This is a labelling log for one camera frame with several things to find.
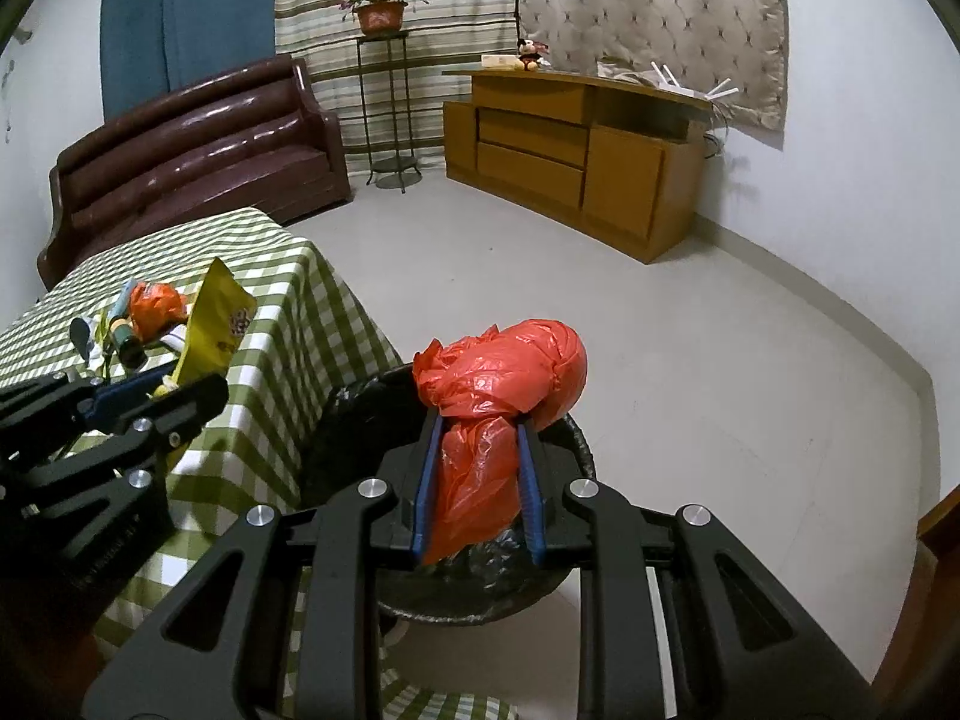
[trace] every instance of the wooden cabinet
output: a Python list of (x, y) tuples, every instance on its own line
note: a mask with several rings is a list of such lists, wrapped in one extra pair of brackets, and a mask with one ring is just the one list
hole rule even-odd
[(452, 71), (446, 174), (651, 262), (683, 240), (704, 164), (705, 100), (565, 73)]

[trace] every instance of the cabinet top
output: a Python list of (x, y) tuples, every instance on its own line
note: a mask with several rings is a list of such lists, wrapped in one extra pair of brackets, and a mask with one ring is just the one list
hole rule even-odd
[(471, 76), (481, 77), (500, 77), (501, 79), (521, 79), (524, 81), (558, 81), (560, 83), (574, 83), (581, 86), (596, 86), (603, 89), (616, 89), (619, 92), (630, 92), (635, 95), (647, 95), (647, 97), (660, 98), (668, 100), (678, 105), (686, 105), (696, 108), (699, 111), (709, 111), (712, 105), (709, 100), (700, 100), (691, 98), (687, 95), (678, 95), (676, 92), (667, 92), (664, 89), (658, 89), (653, 86), (645, 86), (640, 83), (630, 83), (629, 81), (618, 81), (614, 79), (602, 79), (598, 76), (583, 76), (578, 73), (564, 73), (557, 70), (444, 70), (445, 76)]

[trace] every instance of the orange flower pot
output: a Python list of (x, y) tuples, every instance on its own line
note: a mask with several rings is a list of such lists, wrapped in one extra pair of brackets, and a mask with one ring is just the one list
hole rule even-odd
[(360, 20), (360, 31), (365, 35), (376, 35), (378, 32), (396, 32), (403, 25), (403, 9), (407, 6), (403, 1), (373, 2), (358, 7), (354, 13)]

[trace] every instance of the sofa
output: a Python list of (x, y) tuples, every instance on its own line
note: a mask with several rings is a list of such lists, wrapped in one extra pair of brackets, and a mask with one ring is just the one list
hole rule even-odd
[(337, 115), (317, 104), (304, 60), (277, 55), (106, 122), (59, 155), (50, 194), (47, 289), (148, 233), (247, 206), (289, 223), (350, 186)]

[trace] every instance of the checkered tablecloth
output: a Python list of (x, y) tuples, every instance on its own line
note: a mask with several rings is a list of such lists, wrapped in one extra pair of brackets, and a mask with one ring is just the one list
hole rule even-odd
[[(244, 209), (164, 230), (84, 262), (0, 337), (0, 386), (83, 365), (67, 336), (70, 320), (109, 309), (131, 276), (173, 284), (192, 298), (214, 257), (256, 298), (256, 314), (227, 372), (227, 408), (206, 425), (167, 477), (176, 533), (98, 624), (96, 634), (107, 654), (127, 640), (240, 514), (257, 503), (285, 514), (296, 509), (301, 448), (330, 389), (400, 363), (314, 245), (267, 215)], [(150, 365), (171, 358), (155, 352)], [(122, 375), (119, 365), (112, 375)], [(96, 440), (83, 437), (75, 449)], [(496, 699), (469, 696), (456, 698), (453, 713), (411, 713), (417, 697), (429, 691), (409, 689), (416, 701), (387, 716), (515, 716)], [(385, 689), (386, 709), (391, 702)]]

